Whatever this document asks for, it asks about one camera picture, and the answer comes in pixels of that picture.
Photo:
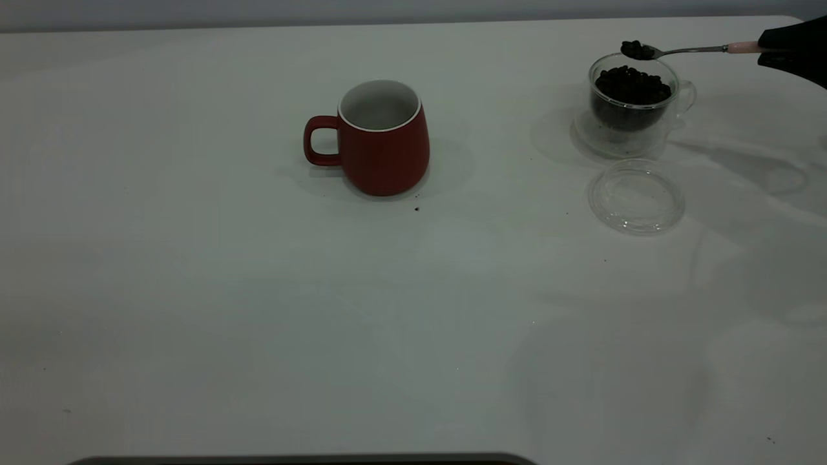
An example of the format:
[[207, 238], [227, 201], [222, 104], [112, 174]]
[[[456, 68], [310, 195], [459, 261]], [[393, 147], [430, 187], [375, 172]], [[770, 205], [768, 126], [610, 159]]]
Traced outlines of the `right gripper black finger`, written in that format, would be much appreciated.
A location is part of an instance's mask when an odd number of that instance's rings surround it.
[[826, 17], [765, 30], [757, 43], [762, 49], [797, 52], [825, 52]]
[[821, 88], [827, 88], [825, 54], [763, 53], [757, 59], [757, 64], [803, 78]]

